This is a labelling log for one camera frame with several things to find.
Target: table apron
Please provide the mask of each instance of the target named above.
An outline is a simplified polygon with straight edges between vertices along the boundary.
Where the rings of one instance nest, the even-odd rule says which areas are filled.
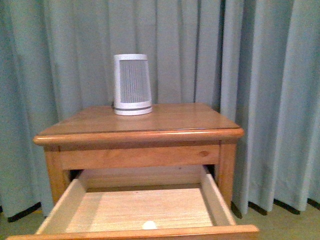
[[[127,149],[61,148],[63,170],[211,165],[219,162],[219,144]]]

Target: drawer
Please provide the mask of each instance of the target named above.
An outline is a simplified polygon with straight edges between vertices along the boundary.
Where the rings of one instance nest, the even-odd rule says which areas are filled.
[[[86,169],[35,235],[10,240],[256,239],[236,225],[205,166]]]

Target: bedside table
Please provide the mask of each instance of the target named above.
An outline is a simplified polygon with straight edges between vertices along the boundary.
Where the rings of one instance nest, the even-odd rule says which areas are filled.
[[[257,239],[229,209],[243,134],[202,103],[137,116],[89,107],[34,138],[55,206],[35,235],[8,240]],[[83,171],[70,183],[71,170]]]
[[[42,131],[54,203],[70,170],[215,165],[215,181],[231,206],[236,144],[244,131],[203,103],[156,104],[145,115],[89,107]]]

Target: small white object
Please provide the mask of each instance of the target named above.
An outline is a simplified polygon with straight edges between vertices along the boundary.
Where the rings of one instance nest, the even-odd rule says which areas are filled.
[[[152,112],[147,55],[114,55],[114,112],[126,116]]]
[[[146,221],[143,225],[142,228],[144,230],[151,230],[151,229],[158,229],[157,225],[154,221]]]

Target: table leg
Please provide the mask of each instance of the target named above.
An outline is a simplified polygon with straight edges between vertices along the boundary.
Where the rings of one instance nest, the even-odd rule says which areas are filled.
[[[220,141],[219,164],[214,165],[215,181],[229,208],[232,200],[236,148],[236,140]]]
[[[62,169],[59,146],[46,146],[44,153],[55,205],[70,184],[70,171]]]

